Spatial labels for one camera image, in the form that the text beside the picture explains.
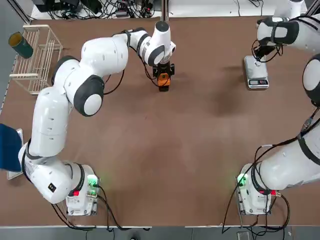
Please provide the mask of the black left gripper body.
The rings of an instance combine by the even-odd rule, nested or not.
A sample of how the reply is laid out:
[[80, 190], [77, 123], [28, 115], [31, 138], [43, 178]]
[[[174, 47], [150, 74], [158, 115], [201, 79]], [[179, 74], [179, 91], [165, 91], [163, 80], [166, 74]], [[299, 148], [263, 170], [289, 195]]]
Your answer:
[[171, 64], [170, 63], [165, 63], [165, 64], [158, 64], [158, 72], [159, 74], [171, 74]]

